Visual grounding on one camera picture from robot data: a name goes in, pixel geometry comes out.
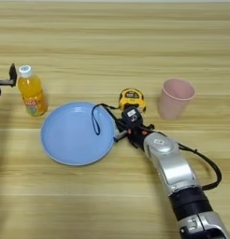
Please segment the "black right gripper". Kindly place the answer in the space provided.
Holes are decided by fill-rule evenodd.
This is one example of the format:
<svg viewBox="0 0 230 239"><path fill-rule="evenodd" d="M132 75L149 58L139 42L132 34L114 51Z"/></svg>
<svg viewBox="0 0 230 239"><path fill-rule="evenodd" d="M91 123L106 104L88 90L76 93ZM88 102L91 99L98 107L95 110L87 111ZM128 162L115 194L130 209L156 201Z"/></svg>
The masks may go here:
<svg viewBox="0 0 230 239"><path fill-rule="evenodd" d="M120 140L124 139L127 136L129 142L135 148L144 148L145 138L155 129L155 126L153 124L150 124L148 126L141 125L129 129L127 134L127 124L124 119L116 119L115 124L119 133L114 136L114 141L118 143Z"/></svg>

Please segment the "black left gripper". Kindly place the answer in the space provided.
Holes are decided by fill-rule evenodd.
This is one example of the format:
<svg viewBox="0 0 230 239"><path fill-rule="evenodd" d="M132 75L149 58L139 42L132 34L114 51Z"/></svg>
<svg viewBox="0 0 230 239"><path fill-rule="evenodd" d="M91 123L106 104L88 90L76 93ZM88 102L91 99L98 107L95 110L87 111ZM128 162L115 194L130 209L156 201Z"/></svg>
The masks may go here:
<svg viewBox="0 0 230 239"><path fill-rule="evenodd" d="M9 77L10 77L10 80L0 80L0 87L1 86L9 86L9 85L11 87L16 86L17 71L16 71L16 67L15 67L14 63L9 68Z"/></svg>

